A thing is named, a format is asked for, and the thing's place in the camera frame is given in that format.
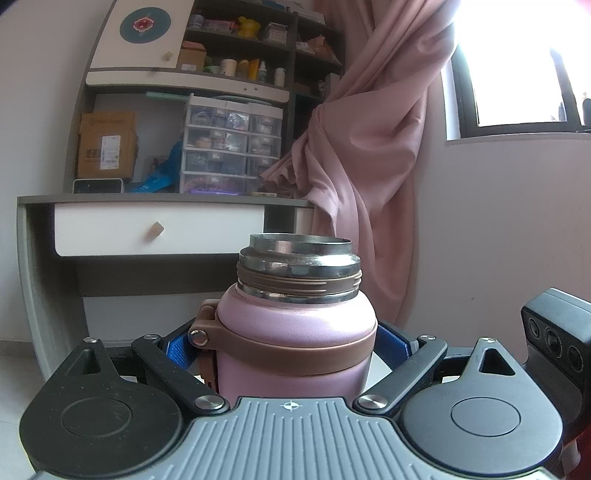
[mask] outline cabinet door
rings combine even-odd
[[[175,68],[192,7],[193,0],[117,0],[90,68]]]

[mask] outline circular emblem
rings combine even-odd
[[[295,409],[297,409],[297,408],[300,408],[300,407],[301,407],[301,405],[300,405],[298,402],[294,402],[293,400],[290,400],[290,401],[286,401],[286,402],[285,402],[285,403],[282,405],[282,407],[283,407],[284,409],[286,409],[286,410],[290,410],[290,411],[292,411],[292,410],[295,410]]]
[[[170,28],[170,15],[158,7],[138,8],[121,22],[119,34],[130,43],[149,43]]]

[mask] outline pink thermos bottle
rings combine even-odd
[[[239,396],[344,397],[364,388],[377,320],[359,291],[359,257],[342,238],[259,233],[238,282],[203,302],[189,338],[203,379]]]

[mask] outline gray gripper base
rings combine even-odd
[[[34,478],[57,480],[45,472]],[[554,477],[536,471],[521,478],[551,480]],[[359,415],[342,398],[243,398],[237,408],[224,415],[195,419],[187,436],[165,459],[121,477],[121,480],[200,479],[466,480],[466,477],[440,471],[423,461],[406,447],[389,420]]]

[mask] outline wooden knob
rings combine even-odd
[[[154,222],[154,224],[148,230],[148,233],[146,233],[146,240],[153,240],[156,237],[158,237],[162,232],[164,232],[164,227],[162,226],[162,223]]]

